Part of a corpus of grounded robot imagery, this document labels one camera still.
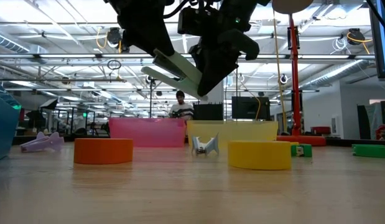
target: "yellow cable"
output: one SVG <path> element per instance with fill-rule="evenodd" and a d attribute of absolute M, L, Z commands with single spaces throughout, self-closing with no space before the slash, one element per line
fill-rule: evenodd
<path fill-rule="evenodd" d="M 350 40 L 352 40 L 352 41 L 355 41 L 355 42 L 358 42 L 358 43 L 362 43 L 362 45 L 364 45 L 364 48 L 365 48 L 365 50 L 366 50 L 366 53 L 371 54 L 371 53 L 369 52 L 368 47 L 366 46 L 365 43 L 371 42 L 371 41 L 373 41 L 373 39 L 371 39 L 371 40 L 356 40 L 356 39 L 354 39 L 354 38 L 351 38 L 351 37 L 350 37 L 350 34 L 351 34 L 351 32 L 347 33 L 347 38 L 348 38 L 348 39 L 350 39 Z"/>
<path fill-rule="evenodd" d="M 365 48 L 366 52 L 367 52 L 368 54 L 371 54 L 371 53 L 369 52 L 368 47 L 366 46 L 366 44 L 365 44 L 365 43 L 362 43 L 362 44 L 364 45 L 364 48 Z"/>
<path fill-rule="evenodd" d="M 243 82 L 239 79 L 238 74 L 236 74 L 236 79 L 239 80 L 239 81 L 241 82 L 242 86 L 246 89 L 246 91 L 248 91 L 248 92 L 249 92 L 253 97 L 255 97 L 255 99 L 259 102 L 259 109 L 257 110 L 257 113 L 256 113 L 256 121 L 257 121 L 257 119 L 258 119 L 258 117 L 259 117 L 260 109 L 261 109 L 261 102 L 260 102 L 260 99 L 257 98 L 255 94 L 253 94 L 252 92 L 250 92 L 250 91 L 248 90 L 248 88 L 246 88 L 246 86 L 243 84 Z"/>
<path fill-rule="evenodd" d="M 275 18 L 275 11 L 272 10 L 272 13 L 274 15 L 274 35 L 275 35 L 275 50 L 277 54 L 277 67 L 278 67 L 278 87 L 279 87 L 279 96 L 281 98 L 281 105 L 282 105 L 282 119 L 283 119 L 283 125 L 284 129 L 287 128 L 286 123 L 286 112 L 285 112 L 285 104 L 284 104 L 284 94 L 282 92 L 282 85 L 281 85 L 281 68 L 279 67 L 279 51 L 278 51 L 278 37 L 277 37 L 277 24 L 276 24 L 276 18 Z"/>
<path fill-rule="evenodd" d="M 97 36 L 96 36 L 95 41 L 96 41 L 96 43 L 97 43 L 97 46 L 98 46 L 99 48 L 103 49 L 103 48 L 106 47 L 106 43 L 107 43 L 107 41 L 108 41 L 108 32 L 105 33 L 105 44 L 104 44 L 104 46 L 101 46 L 100 43 L 98 42 L 98 36 L 99 36 L 99 34 L 100 34 L 100 30 L 101 30 L 101 28 L 98 28 L 98 32 L 97 32 Z"/>
<path fill-rule="evenodd" d="M 354 38 L 351 38 L 350 37 L 350 32 L 349 33 L 347 33 L 347 38 L 349 38 L 350 40 L 354 40 L 355 42 L 359 42 L 359 43 L 368 43 L 368 42 L 370 42 L 370 41 L 372 41 L 373 39 L 371 39 L 371 40 L 356 40 L 356 39 L 354 39 Z"/>

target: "black monitor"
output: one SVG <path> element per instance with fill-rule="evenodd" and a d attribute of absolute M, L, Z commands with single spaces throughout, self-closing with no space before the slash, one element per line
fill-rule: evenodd
<path fill-rule="evenodd" d="M 194 104 L 193 119 L 197 121 L 223 121 L 224 104 Z"/>
<path fill-rule="evenodd" d="M 382 3 L 382 0 L 371 1 L 385 22 L 385 7 L 384 3 Z M 374 40 L 374 51 L 376 55 L 376 65 L 378 68 L 378 78 L 385 78 L 385 28 L 379 22 L 373 11 L 371 11 L 371 23 Z"/>
<path fill-rule="evenodd" d="M 258 97 L 260 100 L 260 111 L 258 119 L 271 120 L 269 111 L 270 101 L 268 97 Z M 233 119 L 256 119 L 259 102 L 255 97 L 232 97 L 232 118 Z"/>

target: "red pole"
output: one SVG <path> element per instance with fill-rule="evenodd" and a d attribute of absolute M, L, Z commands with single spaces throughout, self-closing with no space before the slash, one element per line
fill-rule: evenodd
<path fill-rule="evenodd" d="M 301 129 L 301 117 L 300 117 L 300 97 L 299 97 L 299 52 L 297 51 L 297 39 L 293 21 L 293 15 L 289 14 L 289 24 L 290 24 L 290 36 L 292 40 L 292 83 L 293 83 L 293 94 L 294 97 L 294 110 L 293 110 L 293 119 L 294 127 L 292 130 L 292 135 L 299 136 Z"/>

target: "green block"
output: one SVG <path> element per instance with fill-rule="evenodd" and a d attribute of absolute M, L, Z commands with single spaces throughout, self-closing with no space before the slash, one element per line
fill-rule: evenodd
<path fill-rule="evenodd" d="M 292 153 L 292 156 L 297 156 L 297 146 L 294 145 L 290 147 L 290 152 Z"/>
<path fill-rule="evenodd" d="M 369 144 L 354 144 L 353 155 L 363 157 L 385 158 L 385 146 L 369 145 Z"/>
<path fill-rule="evenodd" d="M 292 156 L 297 156 L 299 149 L 302 150 L 301 157 L 312 157 L 312 146 L 309 144 L 300 144 L 298 146 L 291 146 L 290 152 Z"/>
<path fill-rule="evenodd" d="M 303 147 L 304 157 L 312 157 L 312 146 L 309 144 L 301 144 L 300 147 Z"/>

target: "teal bin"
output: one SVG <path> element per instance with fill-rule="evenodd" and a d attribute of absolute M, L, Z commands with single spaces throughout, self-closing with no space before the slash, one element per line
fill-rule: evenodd
<path fill-rule="evenodd" d="M 18 102 L 0 85 L 0 159 L 10 152 L 20 108 Z"/>

